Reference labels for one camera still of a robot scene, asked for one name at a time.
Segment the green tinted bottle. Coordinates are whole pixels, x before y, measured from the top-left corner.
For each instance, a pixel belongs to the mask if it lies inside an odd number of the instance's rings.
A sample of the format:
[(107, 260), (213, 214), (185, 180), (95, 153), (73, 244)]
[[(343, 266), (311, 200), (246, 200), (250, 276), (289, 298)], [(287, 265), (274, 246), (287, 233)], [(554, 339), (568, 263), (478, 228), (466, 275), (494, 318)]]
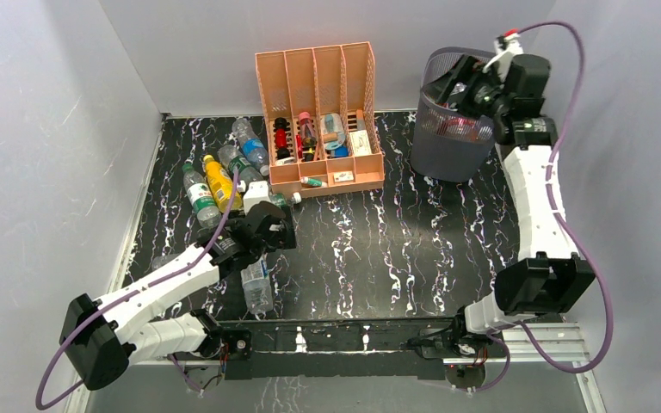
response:
[(269, 195), (270, 201), (278, 207), (293, 207), (297, 204), (300, 204), (302, 201), (301, 195), (299, 192), (294, 192), (289, 196), (285, 196), (280, 193), (271, 193)]

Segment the clear water bottle white cap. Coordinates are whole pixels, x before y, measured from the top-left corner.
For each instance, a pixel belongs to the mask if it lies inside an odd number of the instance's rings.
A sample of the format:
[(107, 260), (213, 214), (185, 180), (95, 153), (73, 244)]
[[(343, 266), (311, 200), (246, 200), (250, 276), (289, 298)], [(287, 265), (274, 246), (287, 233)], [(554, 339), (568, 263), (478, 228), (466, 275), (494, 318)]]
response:
[(265, 258), (243, 269), (240, 276), (247, 310), (254, 315), (272, 311), (274, 300)]

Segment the yellow juice bottle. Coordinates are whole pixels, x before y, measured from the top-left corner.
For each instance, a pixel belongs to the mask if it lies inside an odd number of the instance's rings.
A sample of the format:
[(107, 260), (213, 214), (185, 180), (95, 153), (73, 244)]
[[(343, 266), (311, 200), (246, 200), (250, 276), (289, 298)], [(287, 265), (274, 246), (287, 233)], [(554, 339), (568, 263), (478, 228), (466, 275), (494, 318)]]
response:
[(234, 184), (223, 166), (211, 155), (205, 155), (203, 163), (207, 183), (218, 209), (222, 213), (227, 209), (232, 211), (242, 210), (242, 198), (238, 193), (232, 195)]

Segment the clear bottle green cap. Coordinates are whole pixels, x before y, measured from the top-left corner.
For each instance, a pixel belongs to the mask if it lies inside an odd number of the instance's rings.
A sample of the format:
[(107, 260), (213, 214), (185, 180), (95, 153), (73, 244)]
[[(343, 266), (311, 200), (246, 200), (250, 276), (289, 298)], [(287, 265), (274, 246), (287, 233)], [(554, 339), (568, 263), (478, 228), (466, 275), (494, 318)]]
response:
[(207, 179), (191, 163), (185, 163), (182, 172), (183, 186), (200, 226), (206, 229), (215, 228), (221, 220), (221, 212)]

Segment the clear bottle blue label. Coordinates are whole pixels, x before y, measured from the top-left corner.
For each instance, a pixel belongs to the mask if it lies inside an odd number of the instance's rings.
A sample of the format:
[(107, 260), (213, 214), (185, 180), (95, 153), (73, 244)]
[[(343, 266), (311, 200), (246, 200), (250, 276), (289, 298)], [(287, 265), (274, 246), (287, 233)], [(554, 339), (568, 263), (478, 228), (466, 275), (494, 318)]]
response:
[(250, 164), (262, 176), (269, 176), (269, 152), (254, 132), (250, 122), (245, 118), (238, 118), (232, 124), (232, 133)]

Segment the clear bottle dark green label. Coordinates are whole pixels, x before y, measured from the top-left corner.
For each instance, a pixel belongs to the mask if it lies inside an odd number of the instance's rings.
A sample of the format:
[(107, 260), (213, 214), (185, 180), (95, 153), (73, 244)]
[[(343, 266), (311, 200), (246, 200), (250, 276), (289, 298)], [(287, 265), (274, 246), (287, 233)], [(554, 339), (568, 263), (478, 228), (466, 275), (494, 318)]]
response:
[(252, 182), (262, 182), (263, 175), (249, 162), (235, 145), (224, 145), (218, 150), (219, 162), (225, 170), (232, 175), (235, 170), (239, 173), (239, 180), (246, 185)]

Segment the red label cola bottle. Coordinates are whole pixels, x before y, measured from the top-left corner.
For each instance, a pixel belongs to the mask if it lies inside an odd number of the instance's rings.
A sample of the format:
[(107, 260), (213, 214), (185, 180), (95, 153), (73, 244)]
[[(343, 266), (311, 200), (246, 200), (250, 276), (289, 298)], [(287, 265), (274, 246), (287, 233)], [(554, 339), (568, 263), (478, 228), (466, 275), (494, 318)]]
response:
[(468, 142), (482, 142), (491, 137), (490, 128), (482, 120), (465, 117), (452, 117), (437, 127), (436, 133), (450, 139)]

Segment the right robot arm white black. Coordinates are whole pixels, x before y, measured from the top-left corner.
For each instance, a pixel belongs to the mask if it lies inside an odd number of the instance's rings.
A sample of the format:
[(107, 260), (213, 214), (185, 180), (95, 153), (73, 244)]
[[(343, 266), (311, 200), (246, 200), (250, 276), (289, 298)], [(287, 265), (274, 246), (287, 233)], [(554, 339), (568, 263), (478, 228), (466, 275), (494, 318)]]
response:
[(547, 59), (524, 53), (513, 57), (502, 76), (496, 64), (463, 54), (423, 86), (423, 97), (466, 121), (491, 121), (520, 244), (516, 262), (497, 273), (491, 293), (461, 307), (447, 328), (410, 340), (411, 346), (477, 354), (492, 343), (488, 333), (494, 329), (568, 312), (595, 279), (560, 223), (563, 208), (551, 205), (560, 197), (550, 158), (559, 134), (555, 121), (541, 112), (550, 70)]

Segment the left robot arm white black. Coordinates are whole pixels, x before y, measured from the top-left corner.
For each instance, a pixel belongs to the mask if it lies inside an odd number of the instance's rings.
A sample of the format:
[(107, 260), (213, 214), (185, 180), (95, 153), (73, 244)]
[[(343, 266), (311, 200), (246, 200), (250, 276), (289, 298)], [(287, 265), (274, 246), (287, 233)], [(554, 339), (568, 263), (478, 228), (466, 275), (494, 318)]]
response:
[(59, 342), (90, 391), (115, 382), (130, 366), (176, 353), (245, 360), (248, 330), (225, 328), (205, 310), (160, 319), (185, 297), (239, 274), (276, 250), (295, 248), (292, 211), (261, 201), (227, 221), (220, 234), (201, 230), (179, 256), (119, 291), (68, 305)]

